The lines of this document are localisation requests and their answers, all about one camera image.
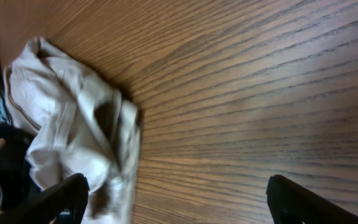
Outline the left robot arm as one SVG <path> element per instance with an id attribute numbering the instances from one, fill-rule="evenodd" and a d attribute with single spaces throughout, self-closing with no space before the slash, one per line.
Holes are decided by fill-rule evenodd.
<path id="1" fill-rule="evenodd" d="M 30 178 L 30 164 L 26 152 L 34 135 L 0 123 L 0 212 L 9 210 L 23 201 L 38 195 L 41 190 Z"/>

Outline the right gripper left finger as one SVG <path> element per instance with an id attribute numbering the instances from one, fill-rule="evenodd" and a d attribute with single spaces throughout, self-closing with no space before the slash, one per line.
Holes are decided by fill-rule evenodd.
<path id="1" fill-rule="evenodd" d="M 0 224 L 81 224 L 88 192 L 86 177 L 74 174 L 38 196 L 0 213 Z"/>

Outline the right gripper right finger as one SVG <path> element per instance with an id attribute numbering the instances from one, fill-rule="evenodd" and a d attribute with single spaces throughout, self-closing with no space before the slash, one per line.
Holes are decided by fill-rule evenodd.
<path id="1" fill-rule="evenodd" d="M 266 194 L 274 224 L 358 224 L 358 216 L 282 175 L 269 178 Z"/>

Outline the beige khaki shorts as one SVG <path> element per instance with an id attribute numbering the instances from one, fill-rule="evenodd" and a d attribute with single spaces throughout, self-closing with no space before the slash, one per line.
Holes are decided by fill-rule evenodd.
<path id="1" fill-rule="evenodd" d="M 76 173 L 89 185 L 84 223 L 130 223 L 140 152 L 139 110 L 44 38 L 4 69 L 6 107 L 34 135 L 25 159 L 45 190 Z"/>

